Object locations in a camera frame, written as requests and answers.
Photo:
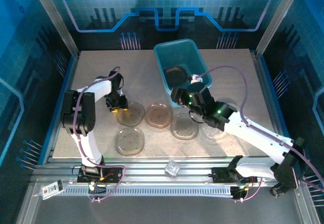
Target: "enclosure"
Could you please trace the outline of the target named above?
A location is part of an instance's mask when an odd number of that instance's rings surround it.
[[[186,223],[236,223],[240,215],[245,223],[261,204],[277,213],[259,213],[265,223],[324,220],[322,192],[304,183],[275,199],[268,189],[276,181],[266,178],[243,205],[200,199],[236,186],[214,183],[211,168],[268,154],[245,137],[195,123],[188,108],[171,100],[172,88],[187,88],[193,74],[239,68],[249,91],[244,115],[277,136],[305,139],[310,161],[324,174],[324,0],[0,0],[0,9],[1,223],[100,223],[108,216],[112,223],[140,223],[118,219],[118,210],[141,196],[146,208],[150,198],[168,196],[171,202],[159,201],[183,205],[184,214],[191,197],[200,213],[218,206],[227,216]],[[92,209],[88,184],[76,182],[81,155],[62,127],[61,110],[67,90],[117,66],[128,111],[112,113],[99,99],[93,130],[105,164],[126,168],[113,194],[123,198],[106,200],[113,205],[107,214],[104,201]],[[239,72],[224,67],[202,79],[215,100],[240,110],[246,87]],[[165,173],[169,160],[181,165],[177,177]],[[310,168],[305,178],[322,187]],[[41,188],[59,179],[65,191],[42,200]],[[70,214],[73,208],[83,214]],[[177,218],[168,223],[184,221]]]

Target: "plastic container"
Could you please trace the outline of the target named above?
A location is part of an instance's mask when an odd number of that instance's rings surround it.
[[[163,84],[168,94],[168,100],[172,107],[180,107],[175,104],[171,98],[172,86],[168,85],[165,71],[175,66],[184,68],[188,76],[192,74],[202,74],[207,71],[207,67],[200,52],[191,39],[176,40],[167,43],[160,43],[154,47],[157,64],[160,69]],[[202,82],[209,88],[212,84],[212,78],[209,74],[202,78]],[[189,85],[186,80],[182,85],[177,87],[186,88]]]

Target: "purple cable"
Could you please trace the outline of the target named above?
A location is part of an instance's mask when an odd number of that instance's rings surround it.
[[[324,186],[324,180],[323,180],[322,176],[320,175],[319,171],[314,167],[313,164],[311,164],[311,162],[303,154],[301,154],[298,150],[296,150],[295,148],[291,147],[290,145],[282,142],[280,139],[276,138],[275,136],[273,136],[273,135],[271,135],[271,134],[269,134],[267,132],[264,132],[262,129],[259,129],[259,128],[255,127],[254,125],[249,124],[249,122],[245,119],[244,114],[243,114],[243,107],[244,107],[244,105],[245,105],[245,103],[246,103],[246,101],[248,99],[248,83],[247,83],[246,77],[244,76],[244,74],[242,73],[242,71],[239,68],[236,68],[236,67],[231,66],[231,65],[221,65],[221,66],[217,66],[215,68],[212,68],[212,69],[208,70],[205,73],[202,73],[197,78],[202,78],[205,75],[207,75],[208,73],[210,73],[210,72],[212,72],[212,71],[214,71],[216,69],[219,69],[219,68],[233,68],[233,69],[235,69],[236,71],[238,71],[241,74],[241,76],[242,76],[242,78],[244,80],[244,84],[245,84],[245,97],[244,97],[244,100],[243,100],[242,105],[240,107],[240,112],[239,113],[240,113],[240,116],[241,116],[242,121],[246,124],[246,126],[247,127],[250,127],[254,131],[256,131],[256,132],[258,132],[258,133],[260,133],[260,134],[268,137],[269,139],[274,140],[275,142],[277,142],[279,144],[282,144],[284,147],[286,147],[289,150],[291,150],[294,153],[296,153],[310,167],[310,169],[313,170],[313,172],[318,177],[318,179],[319,179],[320,183],[322,184],[322,186]],[[317,185],[310,184],[310,182],[308,182],[306,180],[301,180],[301,181],[304,182],[304,183],[306,183],[306,184],[308,184],[308,185],[310,185],[310,186],[312,186],[312,187],[314,187],[314,188],[316,188],[316,189],[318,189],[318,190],[320,190],[320,191],[323,191],[324,192],[324,189],[320,188]]]
[[[89,84],[88,86],[84,87],[84,89],[80,92],[79,94],[79,97],[77,98],[77,101],[76,101],[76,106],[75,106],[75,112],[74,112],[74,117],[73,117],[73,133],[76,135],[77,139],[78,139],[78,146],[79,146],[79,149],[81,151],[81,154],[93,165],[97,166],[97,167],[101,167],[101,168],[122,168],[123,169],[123,174],[120,178],[120,181],[116,184],[116,186],[110,191],[110,193],[108,195],[106,195],[105,197],[102,197],[102,198],[98,198],[96,200],[93,200],[93,201],[97,201],[97,202],[100,202],[106,198],[108,198],[114,191],[115,189],[119,186],[119,184],[122,182],[124,176],[125,176],[125,173],[126,173],[126,167],[125,166],[121,166],[121,165],[115,165],[115,166],[106,166],[106,165],[99,165],[93,161],[90,160],[90,158],[86,155],[83,147],[82,147],[82,144],[81,144],[81,137],[80,135],[76,132],[76,118],[77,118],[77,112],[79,110],[79,107],[80,107],[80,101],[81,101],[81,98],[83,96],[83,94],[90,88],[92,87],[93,85],[99,83],[99,82],[103,82],[103,81],[109,81],[110,79],[114,78],[117,74],[119,74],[119,70],[120,70],[120,67],[117,66],[116,68],[113,69],[113,71],[116,71],[116,73],[114,73],[112,76],[109,76],[109,77],[106,77],[104,79],[101,79],[101,80],[98,80],[98,81],[95,81],[95,82],[92,82],[91,84]]]
[[[263,181],[263,178],[261,178],[257,190],[256,190],[256,191],[255,191],[255,192],[254,192],[250,197],[248,197],[248,198],[246,198],[246,199],[233,199],[233,200],[234,200],[235,202],[236,202],[236,201],[243,202],[243,201],[246,201],[246,200],[250,200],[250,199],[253,198],[253,197],[258,193],[258,191],[260,190],[260,188],[261,188],[261,184],[262,184],[262,181]]]

